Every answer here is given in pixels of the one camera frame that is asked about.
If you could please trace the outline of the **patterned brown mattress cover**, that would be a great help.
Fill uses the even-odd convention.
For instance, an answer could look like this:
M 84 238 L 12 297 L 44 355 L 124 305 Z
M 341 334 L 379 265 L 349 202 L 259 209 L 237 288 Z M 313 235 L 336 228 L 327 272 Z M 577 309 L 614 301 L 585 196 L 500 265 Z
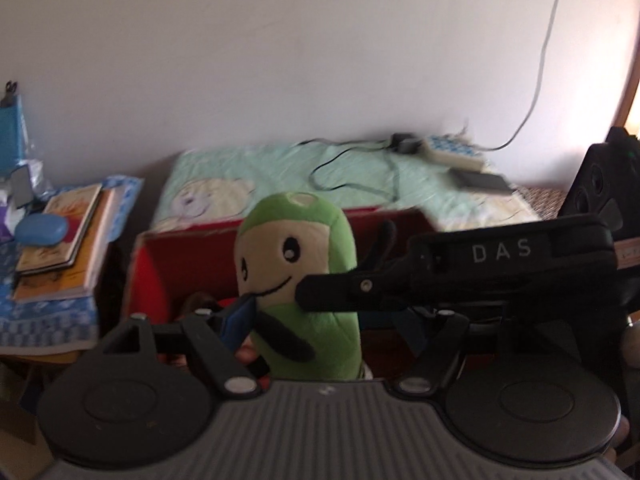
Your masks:
M 516 200 L 526 217 L 540 220 L 555 219 L 565 202 L 567 192 L 560 188 L 519 185 L 514 188 Z

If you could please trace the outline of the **red cardboard box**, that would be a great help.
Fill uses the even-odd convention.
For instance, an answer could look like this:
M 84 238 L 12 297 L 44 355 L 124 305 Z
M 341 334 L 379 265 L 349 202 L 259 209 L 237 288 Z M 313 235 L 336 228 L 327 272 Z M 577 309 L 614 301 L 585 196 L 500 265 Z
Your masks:
M 390 258 L 402 256 L 408 241 L 436 231 L 418 208 L 385 210 L 373 207 L 347 209 L 357 255 L 363 260 L 378 237 L 380 225 L 396 224 L 396 242 Z M 124 313 L 142 312 L 154 324 L 178 318 L 178 307 L 197 292 L 228 306 L 238 296 L 233 247 L 240 222 L 228 220 L 169 232 L 145 232 L 138 236 L 130 263 L 124 297 Z M 404 374 L 414 352 L 392 321 L 373 314 L 364 320 L 363 359 L 377 378 Z

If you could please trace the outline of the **black smartphone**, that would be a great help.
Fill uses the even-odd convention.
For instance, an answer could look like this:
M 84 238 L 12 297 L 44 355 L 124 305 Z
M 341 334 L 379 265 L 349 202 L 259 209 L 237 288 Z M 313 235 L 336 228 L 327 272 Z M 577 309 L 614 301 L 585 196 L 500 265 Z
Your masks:
M 511 195 L 513 193 L 511 185 L 500 174 L 486 174 L 486 172 L 450 168 L 448 176 L 460 190 L 501 195 Z

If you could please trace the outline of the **blue checkered cloth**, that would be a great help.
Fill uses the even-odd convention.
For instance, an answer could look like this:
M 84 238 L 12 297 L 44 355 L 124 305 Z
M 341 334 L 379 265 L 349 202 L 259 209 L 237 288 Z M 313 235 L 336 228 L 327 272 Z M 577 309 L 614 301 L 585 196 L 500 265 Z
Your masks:
M 122 201 L 108 238 L 110 246 L 122 235 L 142 181 L 135 177 L 111 176 L 96 184 L 104 188 L 122 188 Z M 1 353 L 4 356 L 47 356 L 93 348 L 99 339 L 96 288 L 85 297 L 17 304 L 12 300 L 12 294 L 20 253 L 21 246 L 16 240 L 1 244 Z

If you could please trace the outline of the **black power adapter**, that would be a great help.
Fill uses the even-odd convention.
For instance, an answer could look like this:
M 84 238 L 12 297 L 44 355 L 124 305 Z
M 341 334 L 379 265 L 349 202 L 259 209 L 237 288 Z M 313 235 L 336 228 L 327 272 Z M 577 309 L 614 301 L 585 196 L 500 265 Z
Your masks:
M 395 132 L 390 137 L 388 149 L 401 155 L 415 155 L 422 150 L 423 140 L 410 132 Z

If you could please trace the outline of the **lower orange book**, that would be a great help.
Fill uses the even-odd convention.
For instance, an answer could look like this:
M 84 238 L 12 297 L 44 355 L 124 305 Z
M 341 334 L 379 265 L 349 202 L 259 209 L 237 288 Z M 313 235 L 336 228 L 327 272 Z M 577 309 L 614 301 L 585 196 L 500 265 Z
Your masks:
M 67 220 L 62 240 L 25 247 L 18 258 L 12 300 L 17 304 L 89 296 L 99 279 L 122 188 L 93 184 L 49 200 L 46 214 Z

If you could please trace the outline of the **orange book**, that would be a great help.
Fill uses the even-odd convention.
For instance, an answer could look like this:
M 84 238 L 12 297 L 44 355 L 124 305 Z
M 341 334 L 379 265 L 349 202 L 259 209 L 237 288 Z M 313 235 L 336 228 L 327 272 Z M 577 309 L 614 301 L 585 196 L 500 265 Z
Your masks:
M 46 214 L 67 220 L 62 240 L 25 247 L 18 258 L 12 300 L 17 304 L 89 296 L 99 279 L 122 188 L 93 184 L 49 200 Z
M 21 246 L 15 271 L 32 275 L 71 266 L 98 206 L 102 185 L 72 188 L 51 197 L 43 211 L 18 222 L 14 238 Z

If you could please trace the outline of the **white power strip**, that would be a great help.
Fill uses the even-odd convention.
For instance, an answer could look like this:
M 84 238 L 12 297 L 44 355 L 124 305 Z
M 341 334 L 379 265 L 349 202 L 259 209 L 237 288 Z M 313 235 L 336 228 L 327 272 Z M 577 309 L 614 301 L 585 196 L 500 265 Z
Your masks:
M 427 136 L 424 152 L 428 160 L 442 166 L 470 171 L 482 171 L 485 167 L 480 152 L 450 136 Z

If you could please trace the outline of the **top orange book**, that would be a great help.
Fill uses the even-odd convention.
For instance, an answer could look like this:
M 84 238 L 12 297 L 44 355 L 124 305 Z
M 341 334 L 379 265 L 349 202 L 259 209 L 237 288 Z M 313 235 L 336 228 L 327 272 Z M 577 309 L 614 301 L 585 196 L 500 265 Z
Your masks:
M 51 197 L 43 211 L 18 222 L 14 238 L 21 246 L 15 271 L 32 275 L 71 266 L 98 206 L 102 185 L 72 188 Z

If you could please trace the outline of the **blue glasses case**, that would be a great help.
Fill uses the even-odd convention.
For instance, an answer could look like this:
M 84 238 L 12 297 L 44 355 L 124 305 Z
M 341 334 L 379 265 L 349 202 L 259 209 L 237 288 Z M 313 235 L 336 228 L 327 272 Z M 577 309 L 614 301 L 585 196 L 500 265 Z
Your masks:
M 61 243 L 68 221 L 58 214 L 29 214 L 17 223 L 14 238 L 24 246 L 49 247 Z

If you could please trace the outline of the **small black mirror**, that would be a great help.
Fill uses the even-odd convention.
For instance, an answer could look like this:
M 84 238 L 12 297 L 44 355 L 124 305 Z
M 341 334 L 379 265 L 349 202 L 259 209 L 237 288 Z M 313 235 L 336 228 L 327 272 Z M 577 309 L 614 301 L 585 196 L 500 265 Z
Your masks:
M 28 165 L 15 168 L 9 178 L 11 196 L 16 209 L 30 205 L 35 199 L 32 177 Z

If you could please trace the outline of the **blue clipped notepad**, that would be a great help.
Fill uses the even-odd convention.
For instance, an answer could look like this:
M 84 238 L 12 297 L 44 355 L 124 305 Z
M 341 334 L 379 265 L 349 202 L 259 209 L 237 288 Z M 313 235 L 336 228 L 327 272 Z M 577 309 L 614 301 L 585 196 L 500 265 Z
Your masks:
M 0 120 L 0 176 L 8 180 L 16 168 L 24 165 L 29 150 L 22 97 L 16 81 L 9 80 L 4 87 Z

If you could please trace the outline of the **wooden door frame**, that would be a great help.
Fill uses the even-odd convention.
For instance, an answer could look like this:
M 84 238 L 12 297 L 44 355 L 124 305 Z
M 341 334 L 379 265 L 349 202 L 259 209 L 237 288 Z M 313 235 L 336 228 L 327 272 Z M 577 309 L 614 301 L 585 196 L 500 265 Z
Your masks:
M 616 112 L 613 125 L 624 127 L 636 136 L 639 133 L 639 66 L 631 69 L 620 106 Z

